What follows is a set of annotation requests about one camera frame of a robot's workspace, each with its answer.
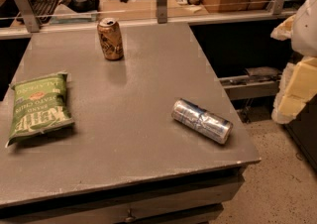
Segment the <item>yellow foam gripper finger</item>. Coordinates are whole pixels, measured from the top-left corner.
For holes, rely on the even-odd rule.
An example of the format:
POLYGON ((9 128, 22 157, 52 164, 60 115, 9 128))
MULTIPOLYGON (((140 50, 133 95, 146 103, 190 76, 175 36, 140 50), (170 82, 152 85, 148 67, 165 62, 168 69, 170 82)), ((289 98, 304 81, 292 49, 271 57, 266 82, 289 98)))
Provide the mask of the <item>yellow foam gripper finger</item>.
POLYGON ((284 20, 281 24, 279 24, 276 28, 274 28, 270 34, 273 39, 279 41, 285 41, 291 39, 292 36, 292 27, 293 22, 295 20, 295 16, 292 15, 284 20))
POLYGON ((317 94, 317 58, 306 56, 297 64, 288 63, 282 73, 271 118, 288 124, 317 94))

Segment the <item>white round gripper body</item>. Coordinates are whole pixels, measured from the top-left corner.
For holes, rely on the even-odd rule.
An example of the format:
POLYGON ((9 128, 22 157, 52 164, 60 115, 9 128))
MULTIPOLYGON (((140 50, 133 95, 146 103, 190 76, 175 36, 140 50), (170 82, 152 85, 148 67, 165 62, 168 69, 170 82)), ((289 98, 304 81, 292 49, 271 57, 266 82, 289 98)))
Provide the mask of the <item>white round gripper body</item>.
POLYGON ((291 45, 303 56, 317 56, 317 0, 306 0, 297 10, 291 45))

